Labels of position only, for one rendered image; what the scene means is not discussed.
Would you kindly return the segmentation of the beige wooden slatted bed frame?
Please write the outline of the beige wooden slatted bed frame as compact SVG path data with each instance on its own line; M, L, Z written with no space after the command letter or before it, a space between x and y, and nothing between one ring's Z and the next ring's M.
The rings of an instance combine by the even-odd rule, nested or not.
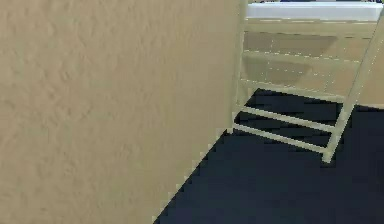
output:
M318 146L250 128L251 134L321 154L330 162L365 80L384 45L384 11L377 21L247 18L252 3L293 0L240 0L232 112L258 115L329 133ZM256 109L247 101L257 90L269 90L341 106L333 124L297 115Z

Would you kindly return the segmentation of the white bed mattress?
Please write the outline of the white bed mattress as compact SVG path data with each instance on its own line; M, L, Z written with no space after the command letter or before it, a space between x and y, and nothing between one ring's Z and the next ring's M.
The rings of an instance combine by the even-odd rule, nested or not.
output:
M315 19L377 21L384 5L376 2L265 2L247 6L246 17L258 19Z

